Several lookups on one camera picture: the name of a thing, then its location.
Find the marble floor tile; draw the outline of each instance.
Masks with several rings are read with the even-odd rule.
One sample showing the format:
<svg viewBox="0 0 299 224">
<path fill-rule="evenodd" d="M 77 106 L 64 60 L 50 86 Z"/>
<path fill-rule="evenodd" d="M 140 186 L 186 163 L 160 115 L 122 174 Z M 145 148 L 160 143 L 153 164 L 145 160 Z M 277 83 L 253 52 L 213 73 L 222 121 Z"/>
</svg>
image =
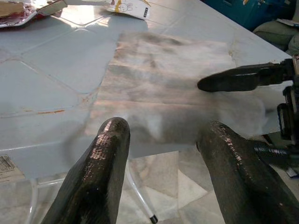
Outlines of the marble floor tile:
<svg viewBox="0 0 299 224">
<path fill-rule="evenodd" d="M 214 191 L 179 209 L 184 224 L 225 224 Z"/>
<path fill-rule="evenodd" d="M 159 224 L 183 224 L 180 218 L 167 219 L 158 223 Z"/>
<path fill-rule="evenodd" d="M 25 205 L 30 202 L 30 199 L 29 181 L 0 183 L 0 209 Z"/>
<path fill-rule="evenodd" d="M 183 208 L 190 202 L 197 200 L 208 192 L 191 180 L 189 177 L 178 171 L 178 207 Z"/>
<path fill-rule="evenodd" d="M 19 206 L 0 209 L 1 224 L 24 224 L 29 206 Z"/>
<path fill-rule="evenodd" d="M 169 197 L 149 187 L 143 187 L 141 192 L 159 220 L 162 221 L 178 217 L 176 198 Z M 145 216 L 137 196 L 132 190 L 123 190 L 117 224 L 147 223 L 150 223 L 149 219 Z"/>
<path fill-rule="evenodd" d="M 144 186 L 171 197 L 178 194 L 178 152 L 134 159 L 131 172 L 138 173 Z"/>
<path fill-rule="evenodd" d="M 32 224 L 40 224 L 49 210 L 52 202 L 40 203 L 37 205 L 36 213 L 32 219 Z M 1 224 L 24 224 L 29 213 L 29 204 L 0 209 Z"/>
<path fill-rule="evenodd" d="M 196 148 L 178 153 L 178 168 L 206 191 L 214 189 L 209 170 Z"/>
</svg>

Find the table tile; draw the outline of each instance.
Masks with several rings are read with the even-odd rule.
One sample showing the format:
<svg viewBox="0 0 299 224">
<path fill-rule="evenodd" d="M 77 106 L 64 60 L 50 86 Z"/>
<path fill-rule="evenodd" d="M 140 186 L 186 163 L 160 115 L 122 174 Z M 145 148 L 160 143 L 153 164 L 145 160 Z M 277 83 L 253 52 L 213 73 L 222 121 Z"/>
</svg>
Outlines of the table tile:
<svg viewBox="0 0 299 224">
<path fill-rule="evenodd" d="M 58 18 L 65 19 L 77 25 L 87 25 L 101 17 L 111 14 L 102 6 L 68 6 L 62 10 L 62 13 L 55 15 Z"/>
<path fill-rule="evenodd" d="M 106 37 L 118 41 L 123 32 L 148 31 L 147 22 L 124 14 L 111 14 L 97 22 L 88 25 L 87 30 L 97 33 L 100 37 Z"/>
<path fill-rule="evenodd" d="M 163 7 L 156 4 L 151 4 L 149 11 L 149 20 L 162 25 L 169 26 L 181 18 L 183 14 L 180 11 Z"/>
<path fill-rule="evenodd" d="M 20 61 L 0 64 L 0 116 L 72 107 L 76 94 Z"/>
<path fill-rule="evenodd" d="M 22 53 L 73 29 L 75 27 L 52 17 L 34 20 L 22 27 L 1 29 L 0 48 Z"/>
<path fill-rule="evenodd" d="M 100 85 L 115 47 L 113 40 L 87 30 L 76 30 L 23 57 L 72 89 L 90 93 Z"/>
</svg>

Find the label sticker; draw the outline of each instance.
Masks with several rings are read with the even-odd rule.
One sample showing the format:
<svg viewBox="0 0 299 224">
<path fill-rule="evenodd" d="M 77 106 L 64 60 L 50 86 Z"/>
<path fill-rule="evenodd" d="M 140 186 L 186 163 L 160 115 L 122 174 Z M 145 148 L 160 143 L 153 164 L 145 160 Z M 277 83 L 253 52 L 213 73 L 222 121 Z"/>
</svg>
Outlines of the label sticker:
<svg viewBox="0 0 299 224">
<path fill-rule="evenodd" d="M 0 182 L 24 179 L 24 174 L 7 155 L 0 156 Z"/>
</svg>

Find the rust stain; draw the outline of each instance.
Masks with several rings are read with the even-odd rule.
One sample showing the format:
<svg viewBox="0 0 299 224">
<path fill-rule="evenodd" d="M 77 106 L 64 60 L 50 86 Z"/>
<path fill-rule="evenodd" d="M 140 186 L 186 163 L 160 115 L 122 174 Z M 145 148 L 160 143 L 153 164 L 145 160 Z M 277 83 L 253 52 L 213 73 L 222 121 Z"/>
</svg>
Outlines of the rust stain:
<svg viewBox="0 0 299 224">
<path fill-rule="evenodd" d="M 49 111 L 49 112 L 38 112 L 37 114 L 49 114 L 49 113 L 61 113 L 61 112 L 64 112 L 64 110 Z"/>
</svg>

